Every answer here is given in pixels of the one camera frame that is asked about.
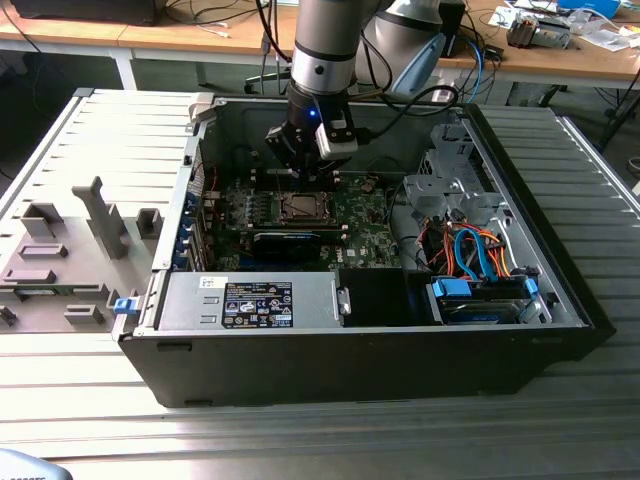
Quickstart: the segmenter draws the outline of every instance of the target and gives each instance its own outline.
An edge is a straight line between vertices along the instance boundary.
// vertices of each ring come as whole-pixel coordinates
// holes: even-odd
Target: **side panel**
[[[120,347],[166,407],[403,400],[515,393],[602,339],[576,329],[127,337]]]

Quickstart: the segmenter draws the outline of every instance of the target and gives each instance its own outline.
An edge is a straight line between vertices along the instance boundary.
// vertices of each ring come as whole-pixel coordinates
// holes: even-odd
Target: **desk leg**
[[[118,66],[122,88],[125,90],[137,90],[136,77],[133,74],[133,67],[131,66],[131,60],[133,60],[131,50],[128,48],[118,48],[112,49],[110,53],[111,58],[116,61],[116,65]]]

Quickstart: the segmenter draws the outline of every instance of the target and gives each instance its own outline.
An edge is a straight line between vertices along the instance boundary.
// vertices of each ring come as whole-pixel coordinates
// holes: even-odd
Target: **wooden desk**
[[[218,0],[195,0],[194,9],[199,10],[206,6],[220,4]],[[214,15],[204,15],[203,20],[210,18],[223,18],[240,12],[255,9],[253,0],[241,0],[234,8],[227,8],[214,12]],[[296,7],[278,7],[280,42],[291,45],[295,37],[295,20],[298,13]],[[172,8],[175,18],[191,22],[186,5]],[[229,38],[223,38],[211,32],[193,25],[182,25],[169,18],[165,18],[159,25],[149,27],[128,26],[120,35],[118,44],[129,48],[154,48],[166,50],[181,50],[191,52],[214,52],[261,55],[262,23],[257,12],[250,13],[232,20],[228,20],[228,29],[221,27],[209,27],[229,34]]]
[[[500,67],[500,73],[506,74],[506,76],[509,74],[525,76],[522,81],[527,81],[526,76],[543,75],[582,77],[596,81],[602,79],[630,82],[640,67],[637,50],[627,48],[613,53],[575,35],[567,50],[544,47],[531,49],[510,47],[507,45],[506,29],[500,28],[498,30],[498,27],[486,25],[491,18],[491,11],[502,2],[498,0],[471,0],[470,4],[470,15],[478,31],[483,37],[489,38],[488,43],[504,49],[504,60]],[[620,24],[640,22],[640,12],[630,13],[628,10],[622,10],[622,12],[614,19],[616,22]],[[463,25],[470,26],[467,18],[463,20]],[[469,62],[475,63],[473,59],[461,58],[445,59],[441,61],[441,64],[443,66],[454,64],[463,68],[473,67]]]
[[[114,58],[125,88],[135,89],[135,77],[130,61],[134,58],[157,60],[249,63],[261,61],[262,24],[257,14],[229,20],[222,38],[197,26],[182,25],[168,18],[155,27],[121,24],[28,20],[18,16],[8,0],[7,10],[14,22],[38,47],[47,53],[98,55]],[[224,5],[225,0],[194,0],[194,9]],[[496,78],[505,81],[527,81],[545,84],[585,85],[626,88],[640,67],[636,50],[609,52],[575,37],[568,50],[543,47],[516,49],[506,43],[506,30],[486,25],[491,11],[500,0],[470,0],[470,14],[479,32],[488,42],[505,50],[504,61]],[[222,17],[253,9],[253,0],[240,0],[232,9],[222,9],[203,16],[203,19]],[[279,7],[280,44],[288,53],[293,51],[297,8]],[[177,18],[189,21],[186,4],[172,9]],[[640,22],[640,13],[627,13],[616,18],[620,23]],[[7,22],[0,12],[0,50],[32,51],[22,35]],[[273,57],[268,61],[273,64]],[[474,68],[473,57],[464,52],[456,58],[441,59],[436,74],[447,78],[466,75]]]

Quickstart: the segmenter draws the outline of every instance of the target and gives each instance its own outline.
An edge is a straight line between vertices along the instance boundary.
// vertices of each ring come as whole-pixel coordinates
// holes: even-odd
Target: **blue latch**
[[[524,281],[524,286],[527,287],[527,290],[529,290],[529,295],[531,295],[532,297],[535,297],[538,294],[538,284],[533,278],[527,278]]]
[[[439,278],[433,283],[433,293],[436,297],[470,297],[469,282],[461,278]]]
[[[113,313],[116,315],[136,315],[140,313],[140,297],[122,297],[113,305]]]

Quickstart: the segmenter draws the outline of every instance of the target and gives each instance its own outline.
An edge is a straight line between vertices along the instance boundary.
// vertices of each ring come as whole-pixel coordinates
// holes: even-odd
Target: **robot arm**
[[[276,157],[296,174],[312,179],[334,170],[351,158],[359,143],[371,138],[368,130],[353,123],[347,89],[354,81],[360,32],[391,3],[300,1],[286,119],[266,138]],[[439,22],[438,4],[439,0],[396,0],[387,13],[398,19],[394,22],[415,23],[416,15],[435,11]],[[422,73],[428,76],[432,69]]]

